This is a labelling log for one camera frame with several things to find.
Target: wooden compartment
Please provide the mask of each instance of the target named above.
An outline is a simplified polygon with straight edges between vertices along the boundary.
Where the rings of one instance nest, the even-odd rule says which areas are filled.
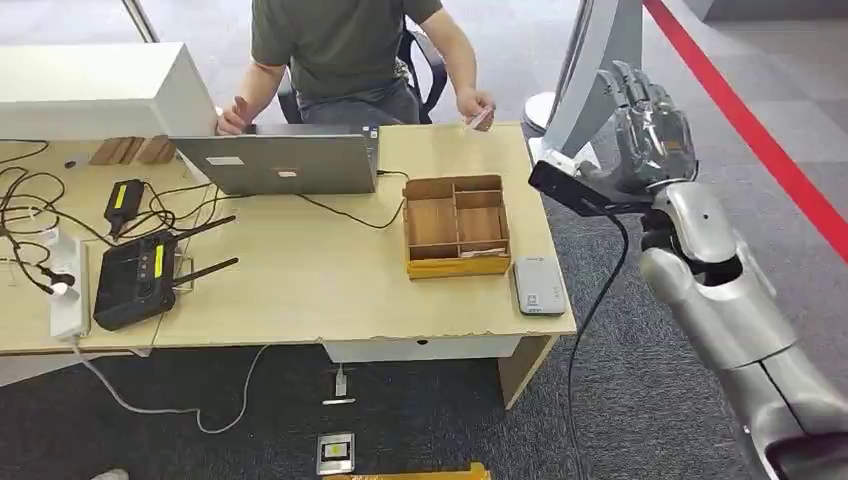
[[[497,175],[411,180],[404,189],[411,279],[503,274],[511,262]]]

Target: red line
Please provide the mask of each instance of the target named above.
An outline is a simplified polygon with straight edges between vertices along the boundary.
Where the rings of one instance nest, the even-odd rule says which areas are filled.
[[[848,263],[848,223],[816,189],[751,110],[730,88],[715,65],[686,33],[662,0],[644,0],[645,8],[668,37],[674,49],[704,86],[730,124],[759,157],[777,183],[798,205],[819,233]]]

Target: black chair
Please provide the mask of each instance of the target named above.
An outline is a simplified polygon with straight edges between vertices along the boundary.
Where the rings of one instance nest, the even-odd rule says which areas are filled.
[[[430,87],[430,92],[427,94],[427,99],[421,93],[421,85],[418,82],[418,74],[415,71],[415,64],[412,63],[412,44],[418,45],[418,49],[424,55],[430,70],[433,73],[433,85]],[[445,68],[445,61],[436,50],[433,42],[427,35],[421,32],[412,32],[404,29],[403,38],[400,42],[398,50],[398,58],[400,58],[409,67],[410,79],[409,84],[412,92],[418,98],[418,103],[421,105],[419,118],[421,123],[430,124],[433,120],[430,119],[430,111],[439,102],[439,97],[445,90],[445,85],[448,83],[448,72]],[[283,109],[283,115],[289,123],[303,123],[303,117],[300,116],[300,110],[297,107],[297,92],[291,83],[289,69],[283,76],[283,81],[280,82],[280,88],[277,90],[277,98],[280,100],[280,108]]]

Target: laptop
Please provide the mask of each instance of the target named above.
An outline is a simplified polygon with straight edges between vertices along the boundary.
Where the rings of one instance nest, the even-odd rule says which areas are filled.
[[[244,135],[171,137],[227,195],[373,193],[378,127],[257,125]]]

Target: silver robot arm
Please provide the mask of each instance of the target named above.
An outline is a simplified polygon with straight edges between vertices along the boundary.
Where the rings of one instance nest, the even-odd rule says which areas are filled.
[[[665,187],[654,212],[642,276],[718,377],[752,468],[774,480],[848,478],[848,402],[797,345],[721,206],[685,182]]]
[[[609,173],[582,166],[581,184],[653,200],[641,210],[642,275],[718,377],[758,477],[848,479],[848,401],[796,343],[719,202],[693,181],[686,116],[643,72],[614,66],[599,75],[619,105],[621,162]]]

